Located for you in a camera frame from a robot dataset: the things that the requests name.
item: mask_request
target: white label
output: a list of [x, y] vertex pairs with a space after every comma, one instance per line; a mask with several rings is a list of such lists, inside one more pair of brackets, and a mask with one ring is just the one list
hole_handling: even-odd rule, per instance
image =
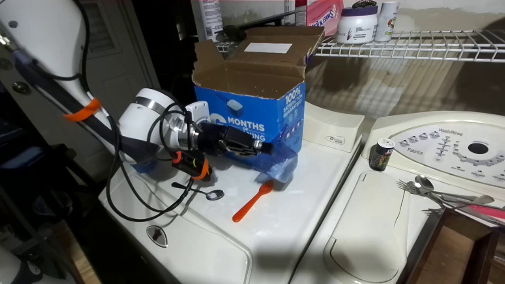
[[291, 43], [249, 43], [245, 52], [281, 53], [286, 54]]

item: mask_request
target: cardboard packaging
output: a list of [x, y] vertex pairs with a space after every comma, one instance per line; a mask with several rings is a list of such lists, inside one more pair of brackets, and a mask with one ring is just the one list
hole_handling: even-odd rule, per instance
[[325, 36], [337, 31], [343, 0], [295, 0], [296, 26], [324, 27]]
[[253, 28], [226, 60], [211, 41], [199, 42], [196, 97], [209, 103], [212, 122], [261, 141], [280, 140], [299, 152], [305, 67], [323, 36], [322, 27]]

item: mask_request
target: white jar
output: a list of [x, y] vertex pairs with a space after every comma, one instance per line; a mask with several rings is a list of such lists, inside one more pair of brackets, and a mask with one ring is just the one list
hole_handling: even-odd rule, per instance
[[361, 44], [374, 40], [377, 30], [377, 6], [345, 8], [335, 34], [338, 43]]

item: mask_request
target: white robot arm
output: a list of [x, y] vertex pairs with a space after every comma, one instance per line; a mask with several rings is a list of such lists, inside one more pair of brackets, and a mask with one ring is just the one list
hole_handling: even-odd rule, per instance
[[[82, 7], [72, 0], [0, 2], [0, 43], [13, 53], [16, 69], [25, 80], [65, 114], [79, 113], [97, 102], [79, 72], [83, 54], [85, 67], [89, 38], [84, 15]], [[191, 160], [203, 157], [202, 153], [271, 153], [272, 145], [268, 143], [234, 128], [210, 124], [206, 102], [183, 107], [175, 101], [162, 90], [144, 88], [138, 93], [117, 124], [123, 161], [145, 163], [153, 159], [161, 145], [172, 155], [198, 150], [200, 153], [192, 155]], [[116, 124], [105, 108], [100, 106], [77, 122], [114, 152]]]

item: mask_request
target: door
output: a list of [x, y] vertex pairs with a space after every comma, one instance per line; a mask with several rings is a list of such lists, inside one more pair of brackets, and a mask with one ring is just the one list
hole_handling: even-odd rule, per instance
[[[81, 0], [90, 21], [87, 80], [91, 92], [117, 120], [143, 87], [159, 87], [154, 67], [130, 0]], [[5, 49], [0, 57], [12, 59]], [[16, 103], [50, 144], [64, 143], [77, 152], [75, 160], [95, 179], [107, 176], [112, 160], [105, 147], [36, 90], [13, 91], [23, 78], [12, 68], [0, 70], [0, 80]]]

